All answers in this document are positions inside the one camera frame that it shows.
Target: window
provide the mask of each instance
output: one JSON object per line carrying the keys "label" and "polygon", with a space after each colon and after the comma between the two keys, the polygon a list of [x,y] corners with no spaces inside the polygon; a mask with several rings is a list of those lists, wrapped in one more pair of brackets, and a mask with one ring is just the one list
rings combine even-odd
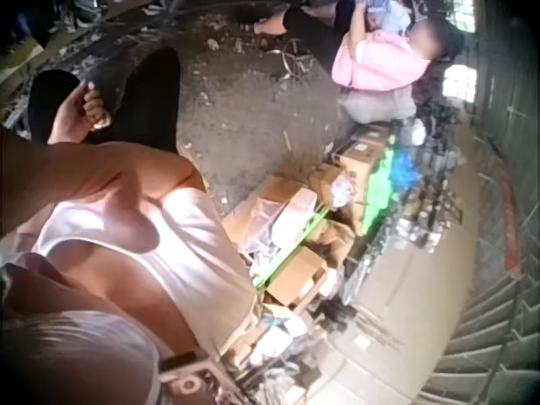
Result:
{"label": "window", "polygon": [[448,97],[473,103],[476,93],[476,69],[465,65],[453,65],[445,71],[442,93]]}
{"label": "window", "polygon": [[454,0],[454,12],[450,21],[460,30],[475,32],[473,0]]}

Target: child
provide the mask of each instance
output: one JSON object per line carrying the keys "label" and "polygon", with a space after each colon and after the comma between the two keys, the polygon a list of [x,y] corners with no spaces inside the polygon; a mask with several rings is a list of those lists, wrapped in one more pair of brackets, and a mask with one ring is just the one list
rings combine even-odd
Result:
{"label": "child", "polygon": [[312,8],[289,8],[255,24],[255,33],[301,39],[337,84],[357,90],[389,91],[418,80],[429,63],[451,60],[463,47],[459,30],[445,19],[424,19],[408,38],[383,31],[365,32],[365,4],[357,3],[349,32],[340,35],[317,20]]}

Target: corrugated metal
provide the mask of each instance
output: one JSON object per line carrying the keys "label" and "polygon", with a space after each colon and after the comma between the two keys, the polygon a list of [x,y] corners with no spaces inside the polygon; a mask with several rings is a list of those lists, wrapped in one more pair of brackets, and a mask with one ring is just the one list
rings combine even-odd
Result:
{"label": "corrugated metal", "polygon": [[[497,3],[477,1],[475,143],[480,189],[476,289],[445,356],[418,402],[527,403],[540,384],[538,333],[538,59],[527,25]],[[505,228],[491,138],[508,163],[524,277],[504,269]]]}

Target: dirt floor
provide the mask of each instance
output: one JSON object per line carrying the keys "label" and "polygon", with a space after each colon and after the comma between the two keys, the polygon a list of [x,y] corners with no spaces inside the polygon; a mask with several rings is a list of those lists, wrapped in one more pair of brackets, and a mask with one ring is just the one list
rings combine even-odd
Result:
{"label": "dirt floor", "polygon": [[[136,63],[173,46],[183,67],[178,149],[203,173],[222,215],[268,174],[305,180],[348,125],[338,114],[338,87],[316,63],[301,80],[276,80],[286,71],[280,56],[266,52],[280,49],[284,38],[255,36],[222,14],[190,16],[139,34],[130,36],[135,46],[88,74],[72,71],[93,78],[114,110]],[[219,48],[212,50],[208,40]]]}

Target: pink jacket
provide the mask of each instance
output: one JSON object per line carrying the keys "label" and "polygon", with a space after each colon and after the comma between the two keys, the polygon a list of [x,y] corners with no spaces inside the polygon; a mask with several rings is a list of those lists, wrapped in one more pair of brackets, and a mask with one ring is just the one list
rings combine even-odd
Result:
{"label": "pink jacket", "polygon": [[332,67],[332,79],[357,90],[388,91],[415,82],[428,65],[429,61],[413,53],[407,38],[381,30],[368,34],[351,57],[346,34]]}

